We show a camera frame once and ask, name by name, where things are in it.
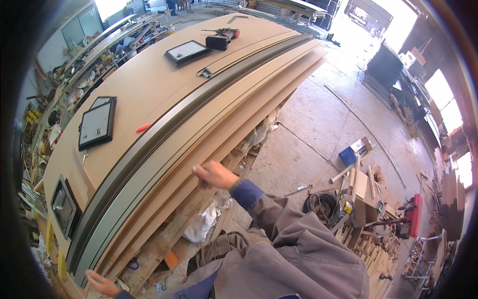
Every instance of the coiled cable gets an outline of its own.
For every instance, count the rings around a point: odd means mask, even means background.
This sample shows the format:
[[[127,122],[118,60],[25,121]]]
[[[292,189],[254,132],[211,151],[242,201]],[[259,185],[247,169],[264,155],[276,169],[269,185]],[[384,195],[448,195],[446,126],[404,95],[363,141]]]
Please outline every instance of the coiled cable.
[[[338,220],[340,205],[334,194],[323,191],[310,194],[304,202],[302,212],[314,212],[326,227],[331,227]]]

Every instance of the hand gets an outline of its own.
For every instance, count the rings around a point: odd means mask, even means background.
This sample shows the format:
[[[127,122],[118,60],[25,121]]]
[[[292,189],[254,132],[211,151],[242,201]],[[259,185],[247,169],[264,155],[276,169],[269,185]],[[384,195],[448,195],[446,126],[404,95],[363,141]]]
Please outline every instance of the hand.
[[[203,188],[216,187],[229,190],[239,179],[238,176],[216,161],[209,161],[203,166],[194,166],[193,173],[199,178],[199,186]]]
[[[112,281],[109,281],[93,270],[86,270],[85,275],[88,278],[88,282],[90,282],[91,287],[103,295],[114,297],[116,294],[121,292],[121,289]]]

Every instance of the red drill press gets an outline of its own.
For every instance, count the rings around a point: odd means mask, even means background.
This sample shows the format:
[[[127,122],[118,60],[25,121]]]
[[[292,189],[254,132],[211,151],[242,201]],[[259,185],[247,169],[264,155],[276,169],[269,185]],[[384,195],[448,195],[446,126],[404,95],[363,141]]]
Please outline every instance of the red drill press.
[[[373,224],[377,225],[397,225],[395,235],[401,239],[408,239],[409,237],[415,238],[418,236],[420,230],[420,220],[422,218],[422,204],[423,198],[421,194],[415,194],[404,207],[404,217],[399,219],[382,219]]]

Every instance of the window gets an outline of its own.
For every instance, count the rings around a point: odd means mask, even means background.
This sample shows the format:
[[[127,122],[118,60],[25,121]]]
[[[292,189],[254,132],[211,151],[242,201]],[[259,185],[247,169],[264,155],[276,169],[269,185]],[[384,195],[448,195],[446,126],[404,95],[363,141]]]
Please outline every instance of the window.
[[[103,25],[96,6],[92,4],[85,8],[66,24],[61,31],[67,45],[72,43],[74,47],[77,45],[85,46],[83,44],[85,36],[93,36],[97,31],[103,32]]]
[[[460,176],[460,182],[466,188],[473,182],[471,173],[471,154],[470,152],[463,155],[456,161],[456,173]]]
[[[425,83],[425,87],[442,114],[446,130],[451,133],[459,128],[463,124],[461,113],[442,71],[437,70]]]

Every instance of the person standing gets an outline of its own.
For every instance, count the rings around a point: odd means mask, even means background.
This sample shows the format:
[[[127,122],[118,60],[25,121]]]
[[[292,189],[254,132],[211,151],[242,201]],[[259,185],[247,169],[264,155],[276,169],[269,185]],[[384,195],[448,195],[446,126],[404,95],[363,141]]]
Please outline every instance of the person standing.
[[[168,4],[168,8],[171,9],[171,16],[175,17],[178,14],[176,13],[176,1],[175,0],[166,0],[166,4]]]

